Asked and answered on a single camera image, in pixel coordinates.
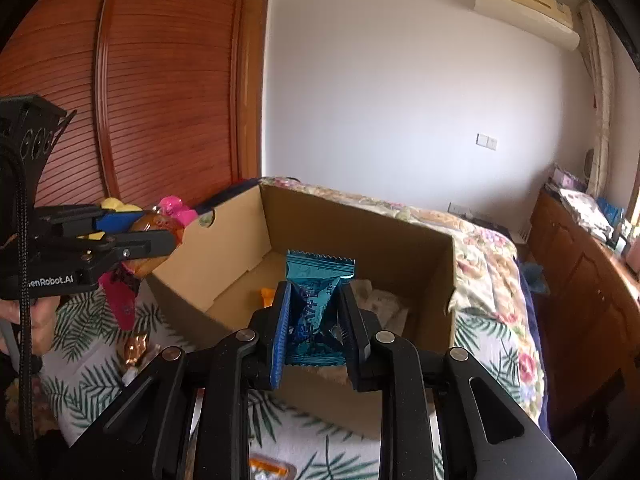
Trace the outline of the white orange long snack packet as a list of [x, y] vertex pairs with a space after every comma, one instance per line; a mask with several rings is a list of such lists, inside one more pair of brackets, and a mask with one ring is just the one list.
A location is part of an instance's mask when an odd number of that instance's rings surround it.
[[262, 296], [262, 306], [264, 308], [270, 308], [273, 304], [276, 291], [273, 288], [263, 287], [260, 290], [260, 296]]

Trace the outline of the pink chicken drumstick packet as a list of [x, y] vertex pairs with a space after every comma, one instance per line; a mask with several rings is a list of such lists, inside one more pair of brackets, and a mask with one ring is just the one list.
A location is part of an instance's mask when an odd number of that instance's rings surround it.
[[124, 234], [139, 246], [119, 248], [122, 261], [102, 274], [99, 285], [122, 330], [133, 330], [140, 284], [182, 243], [186, 227], [198, 218], [180, 197], [163, 197], [151, 210], [125, 204], [115, 197], [101, 203], [108, 211], [99, 234]]

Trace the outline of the large white chicken-feet packet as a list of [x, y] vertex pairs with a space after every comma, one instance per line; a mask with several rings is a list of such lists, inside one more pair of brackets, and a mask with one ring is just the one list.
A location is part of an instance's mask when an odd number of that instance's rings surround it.
[[375, 313], [383, 330], [397, 335], [404, 332], [409, 309], [400, 297], [392, 292], [375, 289], [369, 280], [353, 280], [350, 287], [358, 308]]

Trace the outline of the teal foil candy packet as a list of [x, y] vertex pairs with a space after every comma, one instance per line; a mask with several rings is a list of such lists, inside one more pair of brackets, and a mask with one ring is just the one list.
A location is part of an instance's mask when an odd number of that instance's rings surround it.
[[344, 346], [335, 333], [334, 292], [355, 276], [354, 259], [289, 250], [286, 281], [298, 301], [291, 308], [286, 364], [330, 367], [345, 364]]

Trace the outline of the brown gold foil snack packet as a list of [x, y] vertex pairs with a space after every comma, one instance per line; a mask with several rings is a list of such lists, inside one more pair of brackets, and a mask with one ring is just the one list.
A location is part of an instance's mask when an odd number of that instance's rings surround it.
[[128, 386], [142, 370], [142, 362], [149, 350], [149, 334], [130, 335], [118, 349], [122, 383]]

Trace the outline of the orange-striped silver snack packet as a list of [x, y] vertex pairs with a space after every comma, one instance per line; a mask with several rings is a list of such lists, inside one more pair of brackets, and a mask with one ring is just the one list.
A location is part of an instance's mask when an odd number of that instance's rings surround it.
[[260, 454], [250, 454], [248, 464], [250, 480], [294, 480], [297, 476], [294, 465]]

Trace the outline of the yellow Pikachu plush toy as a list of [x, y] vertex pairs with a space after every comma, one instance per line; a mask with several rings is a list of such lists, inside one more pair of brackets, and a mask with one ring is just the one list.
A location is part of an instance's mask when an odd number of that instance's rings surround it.
[[[112, 210], [115, 212], [138, 212], [141, 211], [141, 208], [135, 204], [124, 204], [120, 200], [114, 197], [106, 198], [101, 203], [101, 208], [106, 210]], [[94, 232], [87, 235], [81, 235], [80, 238], [85, 238], [86, 240], [100, 240], [104, 237], [104, 232]]]

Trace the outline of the brown cardboard box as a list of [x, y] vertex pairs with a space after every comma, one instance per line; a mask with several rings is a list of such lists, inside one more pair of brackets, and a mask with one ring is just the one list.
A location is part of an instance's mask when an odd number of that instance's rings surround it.
[[274, 395], [332, 424], [395, 444], [431, 439], [421, 352], [439, 361], [451, 340], [454, 292], [451, 236], [301, 192], [258, 186], [214, 211], [209, 226], [192, 223], [182, 244], [149, 277], [169, 323], [202, 348], [244, 330], [262, 308], [260, 290], [285, 278], [291, 249], [354, 259], [365, 278], [402, 299], [404, 332], [371, 337], [381, 389], [352, 388], [306, 366], [288, 366]]

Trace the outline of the leaf-print bed cover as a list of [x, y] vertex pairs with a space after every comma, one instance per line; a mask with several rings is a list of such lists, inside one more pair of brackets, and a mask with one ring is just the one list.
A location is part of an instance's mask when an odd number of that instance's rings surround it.
[[[262, 333], [268, 308], [215, 347], [157, 356], [73, 444], [69, 479], [246, 479], [248, 396], [268, 389]], [[497, 422], [509, 399], [472, 356], [450, 349], [439, 361], [421, 352], [431, 439], [417, 445], [381, 438], [383, 479], [429, 479], [434, 440], [458, 479], [495, 477]]]

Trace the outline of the wooden louvered wardrobe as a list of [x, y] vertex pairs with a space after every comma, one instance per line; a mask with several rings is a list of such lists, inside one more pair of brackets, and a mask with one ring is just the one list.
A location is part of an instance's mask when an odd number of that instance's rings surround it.
[[[240, 133], [245, 0], [32, 0], [1, 40], [1, 91], [73, 114], [40, 206], [189, 205], [250, 175]], [[18, 0], [1, 0], [9, 16]]]

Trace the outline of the wooden sideboard cabinet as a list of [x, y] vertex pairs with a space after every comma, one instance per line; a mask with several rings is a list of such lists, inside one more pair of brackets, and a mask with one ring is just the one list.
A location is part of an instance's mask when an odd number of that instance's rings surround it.
[[538, 314], [550, 418], [562, 422], [616, 379], [639, 403], [638, 289], [548, 191], [538, 194], [528, 247], [550, 295]]

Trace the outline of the patterned beige curtain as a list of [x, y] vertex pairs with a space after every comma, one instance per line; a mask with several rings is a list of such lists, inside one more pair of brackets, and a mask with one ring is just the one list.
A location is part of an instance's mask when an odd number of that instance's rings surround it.
[[603, 14], [590, 0], [585, 0], [579, 7], [579, 15], [596, 102], [596, 130], [587, 193], [597, 198], [603, 195], [608, 182], [615, 70], [611, 36]]

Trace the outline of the white wall socket strip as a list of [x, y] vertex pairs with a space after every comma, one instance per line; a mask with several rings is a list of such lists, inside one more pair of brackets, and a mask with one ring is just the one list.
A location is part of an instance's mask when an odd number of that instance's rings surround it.
[[450, 203], [448, 205], [447, 211], [450, 214], [454, 214], [455, 216], [465, 219], [465, 220], [473, 220], [475, 218], [474, 211], [467, 206], [462, 206], [456, 203]]

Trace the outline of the white wall switch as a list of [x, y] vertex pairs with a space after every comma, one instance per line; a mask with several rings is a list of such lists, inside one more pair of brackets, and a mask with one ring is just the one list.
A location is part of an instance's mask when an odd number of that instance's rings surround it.
[[488, 148], [488, 150], [495, 151], [497, 149], [497, 140], [486, 134], [477, 133], [475, 143], [481, 148]]

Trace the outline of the white wall air conditioner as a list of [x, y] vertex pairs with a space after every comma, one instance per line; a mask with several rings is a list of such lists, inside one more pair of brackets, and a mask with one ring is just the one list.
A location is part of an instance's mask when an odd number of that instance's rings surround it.
[[579, 46], [572, 10], [559, 0], [475, 0], [474, 10], [567, 51]]

